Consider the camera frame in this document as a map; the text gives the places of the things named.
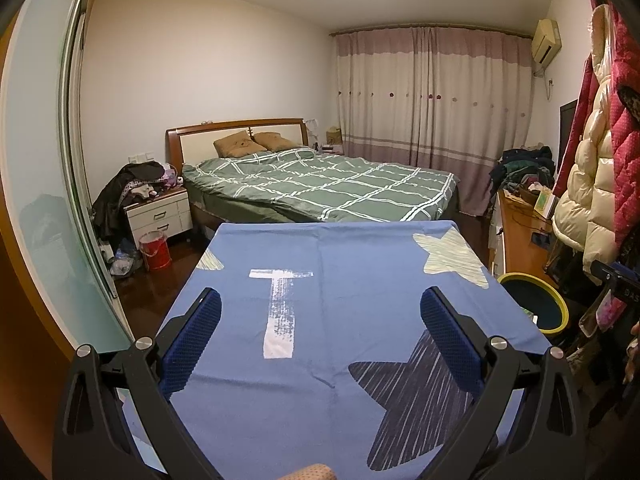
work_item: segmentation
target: trash can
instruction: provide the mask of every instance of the trash can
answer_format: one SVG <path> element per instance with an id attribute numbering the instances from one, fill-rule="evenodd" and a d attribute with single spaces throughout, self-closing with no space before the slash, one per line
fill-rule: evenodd
<path id="1" fill-rule="evenodd" d="M 142 235 L 139 242 L 146 270 L 159 270 L 171 265 L 171 254 L 163 232 L 151 231 Z"/>
<path id="2" fill-rule="evenodd" d="M 569 310 L 562 296 L 548 283 L 522 272 L 503 274 L 498 283 L 524 310 L 538 316 L 536 324 L 545 336 L 556 336 L 566 328 Z"/>

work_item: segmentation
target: nightstand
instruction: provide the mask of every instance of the nightstand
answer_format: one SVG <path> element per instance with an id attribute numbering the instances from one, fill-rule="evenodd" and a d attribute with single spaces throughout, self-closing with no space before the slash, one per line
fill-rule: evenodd
<path id="1" fill-rule="evenodd" d="M 187 190 L 174 187 L 161 196 L 124 208 L 136 248 L 142 235 L 151 231 L 164 232 L 167 238 L 193 227 Z"/>

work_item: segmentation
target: brown pillow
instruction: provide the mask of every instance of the brown pillow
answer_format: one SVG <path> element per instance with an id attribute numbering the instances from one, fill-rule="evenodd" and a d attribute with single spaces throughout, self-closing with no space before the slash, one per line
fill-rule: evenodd
<path id="1" fill-rule="evenodd" d="M 260 132 L 258 134 L 254 134 L 254 140 L 273 153 L 290 150 L 291 148 L 298 148 L 300 146 L 299 144 L 292 142 L 292 140 L 285 139 L 276 132 Z"/>
<path id="2" fill-rule="evenodd" d="M 213 146 L 220 158 L 240 158 L 252 153 L 267 151 L 260 144 L 253 142 L 246 130 L 218 139 L 213 143 Z"/>

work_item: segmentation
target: dark blue star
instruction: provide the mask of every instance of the dark blue star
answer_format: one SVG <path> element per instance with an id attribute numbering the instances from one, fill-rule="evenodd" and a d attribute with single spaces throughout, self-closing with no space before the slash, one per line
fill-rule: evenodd
<path id="1" fill-rule="evenodd" d="M 405 363 L 357 362 L 351 376 L 386 409 L 367 465 L 391 469 L 442 444 L 472 400 L 456 385 L 427 330 Z"/>

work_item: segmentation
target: white star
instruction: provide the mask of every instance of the white star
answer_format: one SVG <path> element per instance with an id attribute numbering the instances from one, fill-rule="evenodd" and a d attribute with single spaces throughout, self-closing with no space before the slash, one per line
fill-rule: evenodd
<path id="1" fill-rule="evenodd" d="M 224 268 L 225 266 L 222 264 L 222 262 L 217 259 L 215 254 L 212 253 L 209 249 L 204 251 L 204 254 L 198 262 L 198 265 L 196 266 L 196 269 L 202 270 L 222 270 Z"/>
<path id="2" fill-rule="evenodd" d="M 425 274 L 456 272 L 477 286 L 489 288 L 482 262 L 455 228 L 449 229 L 442 238 L 415 234 L 414 240 L 429 253 L 424 264 Z"/>

